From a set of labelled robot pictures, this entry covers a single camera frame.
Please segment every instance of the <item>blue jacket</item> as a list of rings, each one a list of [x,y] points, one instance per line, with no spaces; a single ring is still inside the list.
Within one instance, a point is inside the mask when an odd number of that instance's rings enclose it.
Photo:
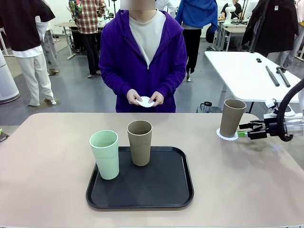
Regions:
[[[175,19],[192,27],[201,28],[211,23],[211,32],[218,28],[216,0],[181,0]]]
[[[104,83],[117,95],[117,112],[175,112],[174,93],[186,75],[187,53],[183,28],[167,12],[162,13],[166,21],[149,67],[132,35],[129,11],[118,11],[102,32],[99,67]],[[158,91],[164,96],[164,102],[152,108],[129,104],[130,89],[148,97]]]

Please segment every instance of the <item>hand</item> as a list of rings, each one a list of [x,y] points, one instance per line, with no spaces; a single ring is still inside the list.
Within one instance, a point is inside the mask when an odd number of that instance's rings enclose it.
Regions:
[[[129,104],[131,104],[131,105],[139,105],[139,103],[136,101],[136,99],[139,100],[140,102],[143,101],[141,96],[139,96],[138,93],[134,89],[130,89],[128,91],[127,99],[129,101]]]
[[[163,95],[160,92],[154,92],[154,94],[152,95],[152,97],[149,100],[149,103],[153,102],[155,100],[155,103],[153,105],[153,107],[156,107],[158,105],[162,105],[163,104]]]

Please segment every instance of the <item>white pants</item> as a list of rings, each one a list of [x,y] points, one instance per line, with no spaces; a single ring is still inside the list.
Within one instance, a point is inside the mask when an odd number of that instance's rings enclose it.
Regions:
[[[39,79],[44,98],[53,100],[54,96],[51,89],[51,82],[48,77],[46,59],[43,53],[35,57],[17,57],[17,60],[21,65],[22,73],[30,91],[31,100],[29,105],[38,106],[40,104],[39,85],[35,75],[37,75]]]
[[[295,56],[297,55],[298,50],[300,49],[300,45],[303,41],[304,37],[304,27],[302,25],[299,26],[299,35],[294,36],[294,49],[290,51],[282,51],[279,53],[275,63],[285,69],[288,69],[292,64]]]

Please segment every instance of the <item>white coaster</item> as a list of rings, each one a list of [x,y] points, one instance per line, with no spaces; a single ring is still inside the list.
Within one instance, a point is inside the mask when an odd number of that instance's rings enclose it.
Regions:
[[[217,129],[217,135],[218,135],[218,137],[220,137],[221,139],[228,140],[228,141],[234,141],[234,140],[237,140],[237,139],[238,139],[238,133],[237,133],[237,132],[234,134],[234,136],[233,136],[232,138],[227,138],[227,137],[224,137],[223,135],[221,135],[221,134],[219,133],[219,128]]]
[[[154,103],[155,103],[154,101],[151,102],[151,103],[149,103],[150,98],[147,97],[147,96],[142,96],[141,98],[142,98],[142,102],[140,102],[140,101],[138,101],[138,100],[136,100],[136,101],[137,101],[137,103],[139,103],[142,107],[151,108],[151,107],[154,105]]]

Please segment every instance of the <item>purple jacket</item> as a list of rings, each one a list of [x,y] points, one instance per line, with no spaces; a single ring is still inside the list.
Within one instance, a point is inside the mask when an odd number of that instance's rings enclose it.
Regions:
[[[166,21],[161,42],[149,67],[130,30],[129,11],[118,11],[102,32],[99,67],[105,84],[117,95],[117,112],[175,112],[174,93],[185,78],[187,54],[183,28],[167,12],[162,13]],[[155,108],[129,104],[130,89],[148,97],[158,91],[164,103]]]

